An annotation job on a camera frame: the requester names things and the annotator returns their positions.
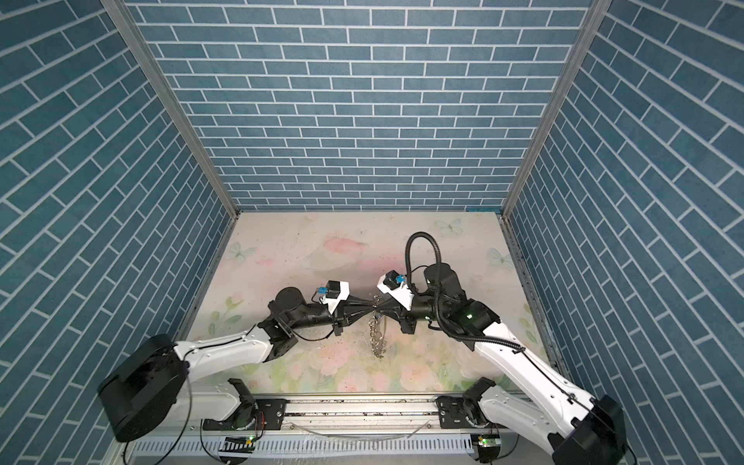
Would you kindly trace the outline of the large metal keyring band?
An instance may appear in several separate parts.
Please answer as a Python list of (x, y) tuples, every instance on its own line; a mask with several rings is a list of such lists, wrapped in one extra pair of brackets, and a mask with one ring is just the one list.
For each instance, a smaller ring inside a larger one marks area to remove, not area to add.
[(375, 310), (368, 321), (369, 344), (375, 358), (381, 360), (385, 356), (387, 342), (387, 320), (380, 311)]

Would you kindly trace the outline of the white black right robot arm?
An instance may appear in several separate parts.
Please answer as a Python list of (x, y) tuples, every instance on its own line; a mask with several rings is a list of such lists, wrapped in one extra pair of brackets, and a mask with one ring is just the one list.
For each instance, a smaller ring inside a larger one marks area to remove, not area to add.
[(487, 305), (468, 298), (431, 234), (415, 232), (407, 239), (404, 263), (403, 276), (386, 275), (379, 283), (400, 306), (395, 320), (428, 321), (434, 331), (494, 365), (527, 397), (514, 399), (494, 381), (480, 378), (463, 398), (474, 406), (478, 422), (506, 426), (556, 464), (637, 459), (622, 406), (569, 381), (523, 345)]

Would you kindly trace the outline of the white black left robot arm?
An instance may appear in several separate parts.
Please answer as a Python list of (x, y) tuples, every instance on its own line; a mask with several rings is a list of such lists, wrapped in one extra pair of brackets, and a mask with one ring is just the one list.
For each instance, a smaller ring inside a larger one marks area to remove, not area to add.
[(201, 342), (150, 337), (100, 383), (98, 397), (115, 439), (132, 442), (168, 418), (185, 385), (281, 358), (298, 343), (298, 329), (329, 326), (339, 334), (377, 309), (375, 302), (351, 296), (346, 282), (329, 282), (317, 301), (306, 301), (300, 290), (288, 287), (269, 302), (269, 317), (248, 331)]

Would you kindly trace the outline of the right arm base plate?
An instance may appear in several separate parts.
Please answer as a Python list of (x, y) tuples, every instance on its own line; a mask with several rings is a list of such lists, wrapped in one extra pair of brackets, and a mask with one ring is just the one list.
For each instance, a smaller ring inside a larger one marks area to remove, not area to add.
[(497, 429), (506, 428), (501, 422), (488, 420), (476, 402), (461, 396), (440, 395), (436, 406), (439, 426), (442, 429)]

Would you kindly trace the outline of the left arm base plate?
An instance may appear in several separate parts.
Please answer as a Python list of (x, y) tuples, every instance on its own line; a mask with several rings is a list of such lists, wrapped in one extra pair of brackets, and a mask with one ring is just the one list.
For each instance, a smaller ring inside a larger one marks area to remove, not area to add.
[(241, 403), (226, 420), (204, 420), (206, 431), (254, 432), (280, 430), (288, 401), (283, 398), (259, 398), (253, 403)]

